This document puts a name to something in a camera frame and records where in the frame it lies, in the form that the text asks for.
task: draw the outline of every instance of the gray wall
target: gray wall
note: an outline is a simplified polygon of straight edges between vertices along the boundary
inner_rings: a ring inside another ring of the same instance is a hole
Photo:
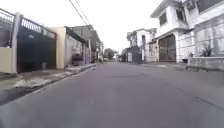
[[[224,56],[224,14],[195,26],[196,56],[204,44],[212,47],[212,56]]]

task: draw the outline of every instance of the metal gate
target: metal gate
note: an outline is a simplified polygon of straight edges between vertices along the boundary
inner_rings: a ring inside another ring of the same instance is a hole
[[[159,40],[159,61],[176,62],[176,41],[173,34]]]
[[[22,18],[17,42],[19,73],[56,68],[56,33]]]

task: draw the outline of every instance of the railing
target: railing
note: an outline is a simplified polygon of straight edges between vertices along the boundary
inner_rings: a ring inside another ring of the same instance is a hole
[[[11,47],[14,15],[0,8],[0,47]]]
[[[42,25],[39,25],[27,18],[23,18],[22,19],[22,26],[29,29],[29,30],[32,30],[32,31],[35,31],[37,33],[40,33],[44,36],[48,36],[50,38],[53,38],[55,39],[56,38],[56,33],[47,29],[46,27],[42,26]]]

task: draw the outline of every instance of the fence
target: fence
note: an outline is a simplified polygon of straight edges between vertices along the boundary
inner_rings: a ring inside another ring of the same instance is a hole
[[[212,56],[224,56],[224,14],[195,26],[196,55],[205,45],[212,48]]]
[[[0,47],[11,47],[14,15],[0,9]]]

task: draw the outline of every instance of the road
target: road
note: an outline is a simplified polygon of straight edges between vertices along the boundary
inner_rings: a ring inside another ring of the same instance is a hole
[[[1,106],[0,128],[223,128],[222,101],[198,90],[222,77],[200,74],[99,65]]]

